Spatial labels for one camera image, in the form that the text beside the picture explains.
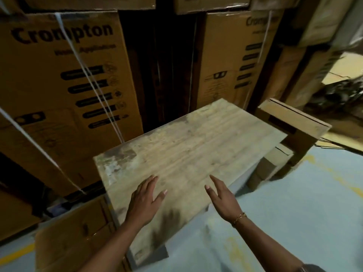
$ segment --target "wooden board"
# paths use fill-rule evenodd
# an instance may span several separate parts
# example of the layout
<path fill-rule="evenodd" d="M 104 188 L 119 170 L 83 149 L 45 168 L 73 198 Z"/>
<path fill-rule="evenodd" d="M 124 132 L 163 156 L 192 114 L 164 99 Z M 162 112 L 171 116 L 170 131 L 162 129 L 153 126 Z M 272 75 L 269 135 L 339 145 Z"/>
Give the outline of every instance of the wooden board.
<path fill-rule="evenodd" d="M 154 196 L 168 194 L 130 249 L 140 264 L 210 204 L 209 174 L 231 185 L 286 135 L 220 99 L 94 158 L 122 223 L 132 192 L 159 175 Z"/>

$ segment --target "white strap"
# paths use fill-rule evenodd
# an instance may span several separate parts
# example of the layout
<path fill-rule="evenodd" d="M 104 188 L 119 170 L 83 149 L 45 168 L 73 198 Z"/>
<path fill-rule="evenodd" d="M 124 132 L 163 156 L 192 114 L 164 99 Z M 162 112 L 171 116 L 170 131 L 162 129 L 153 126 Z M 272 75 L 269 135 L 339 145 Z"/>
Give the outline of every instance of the white strap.
<path fill-rule="evenodd" d="M 272 10 L 269 11 L 269 20 L 267 22 L 265 37 L 264 37 L 264 40 L 262 42 L 261 51 L 260 51 L 260 55 L 258 56 L 257 64 L 260 62 L 260 59 L 261 59 L 261 56 L 262 56 L 262 52 L 264 51 L 264 46 L 265 46 L 267 34 L 269 32 L 269 29 L 270 29 L 271 17 L 272 17 Z"/>
<path fill-rule="evenodd" d="M 69 177 L 67 177 L 67 175 L 63 172 L 63 170 L 58 166 L 58 164 L 46 153 L 46 151 L 43 150 L 43 148 L 41 146 L 38 145 L 37 142 L 35 142 L 29 135 L 27 132 L 25 132 L 25 130 L 23 128 L 21 128 L 21 126 L 16 123 L 16 121 L 14 119 L 11 118 L 11 116 L 9 114 L 7 114 L 6 111 L 4 111 L 1 107 L 0 107 L 0 113 L 2 114 L 2 116 L 4 116 L 8 121 L 10 121 L 11 124 L 14 125 L 14 127 L 20 131 L 26 138 L 27 140 L 29 140 L 54 166 L 56 166 L 61 173 L 64 175 L 64 177 L 74 186 L 76 187 L 79 191 L 81 191 L 83 194 L 86 194 L 77 184 L 75 184 L 72 180 L 69 179 Z"/>
<path fill-rule="evenodd" d="M 102 101 L 101 101 L 101 98 L 99 97 L 99 95 L 98 95 L 98 93 L 97 93 L 97 91 L 96 91 L 95 87 L 93 86 L 93 83 L 91 82 L 91 80 L 90 80 L 89 76 L 91 76 L 92 80 L 96 83 L 96 86 L 97 86 L 98 90 L 101 92 L 101 94 L 102 94 L 102 96 L 103 96 L 103 99 L 104 99 L 104 101 L 106 102 L 107 107 L 109 108 L 109 112 L 111 113 L 112 119 L 115 119 L 115 117 L 114 117 L 114 115 L 113 115 L 113 113 L 112 113 L 112 110 L 111 110 L 111 108 L 110 108 L 110 105 L 109 105 L 109 103 L 108 103 L 108 101 L 107 101 L 107 99 L 106 99 L 105 95 L 103 94 L 103 91 L 101 90 L 101 88 L 100 88 L 100 86 L 99 86 L 98 82 L 95 80 L 95 78 L 94 78 L 93 74 L 91 73 L 91 71 L 89 70 L 89 68 L 87 67 L 87 65 L 84 63 L 84 61 L 81 59 L 81 57 L 79 56 L 78 52 L 75 50 L 75 47 L 74 47 L 74 45 L 73 45 L 72 41 L 69 39 L 69 37 L 68 37 L 68 35 L 67 35 L 67 32 L 66 32 L 66 31 L 65 31 L 65 29 L 64 29 L 64 25 L 63 25 L 63 21 L 62 21 L 62 18 L 61 18 L 61 14 L 60 14 L 59 12 L 56 12 L 54 15 L 56 16 L 57 21 L 58 21 L 58 24 L 59 24 L 59 27 L 61 28 L 61 31 L 62 31 L 62 33 L 63 33 L 64 37 L 66 38 L 66 40 L 67 40 L 67 42 L 68 42 L 69 46 L 71 47 L 71 49 L 72 49 L 72 51 L 73 51 L 73 54 L 75 55 L 76 59 L 78 60 L 78 63 L 79 63 L 79 65 L 81 66 L 83 73 L 85 74 L 85 76 L 86 76 L 86 78 L 87 78 L 88 82 L 90 83 L 90 85 L 91 85 L 91 87 L 92 87 L 92 89 L 93 89 L 94 93 L 95 93 L 95 94 L 96 94 L 96 96 L 97 96 L 98 101 L 100 102 L 100 104 L 101 104 L 102 108 L 104 109 L 104 111 L 105 111 L 105 113 L 106 113 L 106 115 L 107 115 L 108 119 L 110 120 L 110 123 L 111 123 L 112 127 L 114 128 L 114 130 L 115 130 L 115 132 L 116 132 L 117 137 L 120 139 L 121 144 L 122 144 L 122 143 L 124 143 L 125 141 L 124 141 L 124 139 L 123 139 L 123 137 L 122 137 L 122 133 L 121 133 L 120 129 L 118 128 L 118 125 L 116 124 L 116 121 L 111 120 L 111 118 L 110 118 L 110 116 L 109 116 L 109 113 L 107 112 L 107 110 L 106 110 L 105 106 L 103 105 L 103 103 L 102 103 Z"/>
<path fill-rule="evenodd" d="M 0 9 L 7 15 L 10 15 L 10 11 L 8 10 L 8 8 L 6 7 L 5 3 L 3 2 L 3 0 L 0 0 Z"/>

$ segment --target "plastic strapping band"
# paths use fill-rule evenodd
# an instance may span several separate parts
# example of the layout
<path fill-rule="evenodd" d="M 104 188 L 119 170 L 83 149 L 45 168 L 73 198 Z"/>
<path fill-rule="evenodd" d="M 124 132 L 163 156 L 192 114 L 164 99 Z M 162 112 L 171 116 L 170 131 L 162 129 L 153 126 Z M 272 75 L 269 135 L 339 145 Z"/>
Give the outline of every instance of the plastic strapping band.
<path fill-rule="evenodd" d="M 265 46 L 265 42 L 266 42 L 266 39 L 267 39 L 267 34 L 269 33 L 269 29 L 270 29 L 271 17 L 272 17 L 272 10 L 269 11 L 269 20 L 267 22 L 265 37 L 264 37 L 264 40 L 262 42 L 261 51 L 260 51 L 260 55 L 258 56 L 257 64 L 260 62 L 262 52 L 264 51 L 264 46 Z"/>
<path fill-rule="evenodd" d="M 5 3 L 3 2 L 3 0 L 0 0 L 0 9 L 2 9 L 2 11 L 5 12 L 5 14 L 7 15 L 11 14 L 8 8 L 6 7 Z"/>
<path fill-rule="evenodd" d="M 67 177 L 67 175 L 63 172 L 63 170 L 58 166 L 58 164 L 50 157 L 50 155 L 48 155 L 46 153 L 46 151 L 43 150 L 43 148 L 41 146 L 38 145 L 37 142 L 35 142 L 29 135 L 27 132 L 25 132 L 25 130 L 18 124 L 16 123 L 16 121 L 14 119 L 11 118 L 10 115 L 7 114 L 6 111 L 4 111 L 1 107 L 0 107 L 0 113 L 2 114 L 2 116 L 4 116 L 8 121 L 10 121 L 11 124 L 14 125 L 14 127 L 20 131 L 26 138 L 27 140 L 29 140 L 54 166 L 56 166 L 61 173 L 64 175 L 64 177 L 74 186 L 76 187 L 79 191 L 81 191 L 83 194 L 86 194 L 77 184 L 75 184 L 72 180 L 69 179 L 69 177 Z"/>
<path fill-rule="evenodd" d="M 190 102 L 191 102 L 191 99 L 192 99 L 193 64 L 194 64 L 195 36 L 196 36 L 196 33 L 197 33 L 197 20 L 198 20 L 198 18 L 195 19 L 194 36 L 193 36 L 192 64 L 190 66 L 190 84 L 189 84 L 188 113 L 190 113 Z"/>
<path fill-rule="evenodd" d="M 91 71 L 89 70 L 89 68 L 87 67 L 87 65 L 83 62 L 83 60 L 82 60 L 82 59 L 81 59 L 81 57 L 79 56 L 78 52 L 75 50 L 75 47 L 74 47 L 74 45 L 73 45 L 72 41 L 69 39 L 69 37 L 68 37 L 68 35 L 67 35 L 67 33 L 66 33 L 65 29 L 64 29 L 64 25 L 63 25 L 63 21 L 62 21 L 62 18 L 61 18 L 61 14 L 60 14 L 59 12 L 56 12 L 54 15 L 55 15 L 55 17 L 57 18 L 57 21 L 58 21 L 59 27 L 61 28 L 61 31 L 62 31 L 62 33 L 63 33 L 64 37 L 66 38 L 66 40 L 67 40 L 67 42 L 68 42 L 69 46 L 71 47 L 71 49 L 72 49 L 72 51 L 73 51 L 73 54 L 75 55 L 75 57 L 76 57 L 76 59 L 77 59 L 77 61 L 78 61 L 79 65 L 81 66 L 83 73 L 85 74 L 85 76 L 86 76 L 86 78 L 87 78 L 88 82 L 90 83 L 90 85 L 91 85 L 91 87 L 92 87 L 92 89 L 93 89 L 94 93 L 95 93 L 95 94 L 96 94 L 96 96 L 97 96 L 98 101 L 100 102 L 100 104 L 101 104 L 102 108 L 104 109 L 104 111 L 105 111 L 105 113 L 106 113 L 106 115 L 107 115 L 108 119 L 110 120 L 110 123 L 111 123 L 112 127 L 114 128 L 114 130 L 115 130 L 115 132 L 116 132 L 117 137 L 119 138 L 119 140 L 120 140 L 121 144 L 122 144 L 122 143 L 124 143 L 125 141 L 124 141 L 124 139 L 123 139 L 123 137 L 122 137 L 122 133 L 121 133 L 120 129 L 118 128 L 118 125 L 117 125 L 117 124 L 116 124 L 116 122 L 114 121 L 115 117 L 114 117 L 114 115 L 113 115 L 113 113 L 112 113 L 112 110 L 111 110 L 111 108 L 110 108 L 110 105 L 109 105 L 109 103 L 108 103 L 108 101 L 107 101 L 107 99 L 106 99 L 105 95 L 103 94 L 103 91 L 102 91 L 102 89 L 100 88 L 100 86 L 99 86 L 98 82 L 95 80 L 95 78 L 94 78 L 93 74 L 91 73 Z M 97 93 L 97 91 L 96 91 L 95 87 L 93 86 L 93 83 L 92 83 L 92 81 L 90 80 L 89 76 L 91 76 L 92 80 L 94 81 L 94 83 L 95 83 L 95 84 L 96 84 L 96 86 L 97 86 L 97 89 L 101 92 L 102 97 L 103 97 L 103 99 L 104 99 L 104 100 L 105 100 L 105 102 L 106 102 L 106 105 L 107 105 L 107 107 L 108 107 L 108 109 L 109 109 L 109 112 L 111 113 L 111 116 L 112 116 L 112 119 L 113 119 L 113 120 L 110 118 L 110 116 L 109 116 L 109 112 L 107 112 L 107 109 L 106 109 L 106 108 L 105 108 L 105 106 L 103 105 L 102 100 L 101 100 L 101 98 L 99 97 L 99 95 L 98 95 L 98 93 Z"/>

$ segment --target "cardboard flap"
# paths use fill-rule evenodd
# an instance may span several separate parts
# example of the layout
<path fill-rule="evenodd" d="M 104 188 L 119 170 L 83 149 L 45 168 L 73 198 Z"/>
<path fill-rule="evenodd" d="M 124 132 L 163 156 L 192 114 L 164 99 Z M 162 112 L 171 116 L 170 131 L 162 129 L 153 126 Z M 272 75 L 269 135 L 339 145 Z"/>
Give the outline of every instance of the cardboard flap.
<path fill-rule="evenodd" d="M 273 98 L 264 101 L 258 109 L 316 139 L 319 139 L 331 128 L 330 124 Z"/>

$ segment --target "crompton logo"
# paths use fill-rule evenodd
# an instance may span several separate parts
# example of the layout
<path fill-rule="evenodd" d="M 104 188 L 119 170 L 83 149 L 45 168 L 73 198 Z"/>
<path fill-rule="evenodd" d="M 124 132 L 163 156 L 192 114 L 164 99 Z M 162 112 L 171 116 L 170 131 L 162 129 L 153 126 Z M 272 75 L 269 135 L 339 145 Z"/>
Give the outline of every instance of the crompton logo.
<path fill-rule="evenodd" d="M 279 16 L 274 16 L 271 17 L 271 22 L 277 22 L 279 20 Z M 261 17 L 261 18 L 253 18 L 253 17 L 248 17 L 246 20 L 246 25 L 247 26 L 256 26 L 256 25 L 266 25 L 269 21 L 268 17 Z"/>
<path fill-rule="evenodd" d="M 93 37 L 93 36 L 108 36 L 113 35 L 112 27 L 110 25 L 93 26 L 83 25 L 83 27 L 71 27 L 70 30 L 65 28 L 67 36 L 80 42 L 81 38 Z M 16 27 L 11 30 L 12 36 L 16 41 L 23 44 L 38 43 L 39 41 L 52 42 L 54 40 L 66 40 L 61 29 L 51 30 L 24 30 L 22 27 Z"/>

